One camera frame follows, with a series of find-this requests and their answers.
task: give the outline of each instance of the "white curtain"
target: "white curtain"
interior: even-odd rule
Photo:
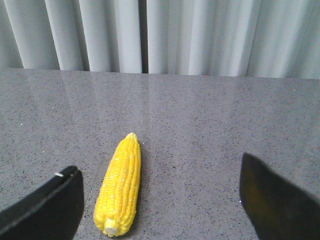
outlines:
[[[145,61],[150,74],[320,79],[320,1],[0,0],[0,68]]]

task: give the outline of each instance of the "corn cob tip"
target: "corn cob tip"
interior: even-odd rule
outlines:
[[[137,137],[137,135],[134,133],[134,132],[130,132],[127,136],[126,136],[126,138],[138,138]]]
[[[104,234],[107,234],[108,237],[114,237],[118,234],[119,224],[116,223],[116,221],[111,220],[110,218],[107,218],[104,223]]]

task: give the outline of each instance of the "yellow corn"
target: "yellow corn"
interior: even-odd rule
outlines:
[[[134,221],[140,168],[140,145],[131,132],[116,148],[95,204],[95,225],[108,237],[125,234]]]

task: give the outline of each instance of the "gray countertop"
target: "gray countertop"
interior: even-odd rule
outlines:
[[[242,155],[320,197],[320,80],[0,69],[0,210],[69,165],[84,177],[74,239],[118,143],[139,137],[138,208],[118,239],[258,239],[239,202]]]

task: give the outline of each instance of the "speckled granite surface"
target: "speckled granite surface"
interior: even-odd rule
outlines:
[[[320,197],[320,80],[0,69],[0,210],[76,165],[85,210],[74,239],[107,239],[95,201],[129,132],[141,185],[117,239],[257,239],[239,203],[244,152]]]

